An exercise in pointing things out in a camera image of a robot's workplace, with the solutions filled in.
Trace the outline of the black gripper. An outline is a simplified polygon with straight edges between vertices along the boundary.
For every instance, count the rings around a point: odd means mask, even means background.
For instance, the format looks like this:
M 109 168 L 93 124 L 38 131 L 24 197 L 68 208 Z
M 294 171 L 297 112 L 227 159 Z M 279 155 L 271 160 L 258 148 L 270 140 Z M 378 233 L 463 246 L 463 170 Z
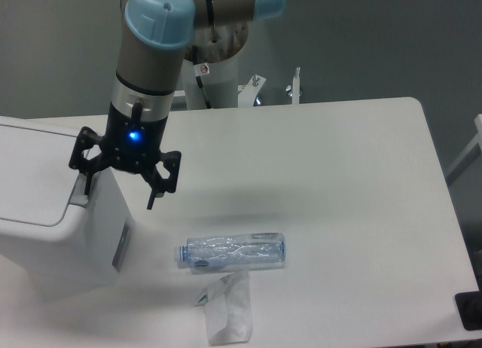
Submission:
M 148 184 L 151 187 L 148 210 L 152 210 L 156 198 L 165 193 L 175 193 L 182 153 L 160 151 L 166 122 L 167 118 L 134 121 L 110 105 L 104 136 L 89 127 L 82 127 L 75 140 L 69 167 L 85 176 L 84 194 L 90 195 L 94 175 L 108 166 L 133 174 L 148 171 Z M 95 146 L 99 147 L 100 153 L 88 159 L 85 153 Z M 163 178 L 158 171 L 159 162 L 169 173 L 167 178 Z

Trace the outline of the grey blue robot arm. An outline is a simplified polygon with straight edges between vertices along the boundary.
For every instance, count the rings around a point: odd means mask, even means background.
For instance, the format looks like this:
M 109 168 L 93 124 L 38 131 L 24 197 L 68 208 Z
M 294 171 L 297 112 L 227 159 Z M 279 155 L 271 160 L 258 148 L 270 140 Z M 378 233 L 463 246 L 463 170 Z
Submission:
M 140 175 L 151 198 L 176 190 L 181 153 L 160 144 L 182 63 L 198 29 L 278 17 L 287 0 L 119 0 L 122 39 L 105 134 L 83 127 L 69 166 L 92 181 Z

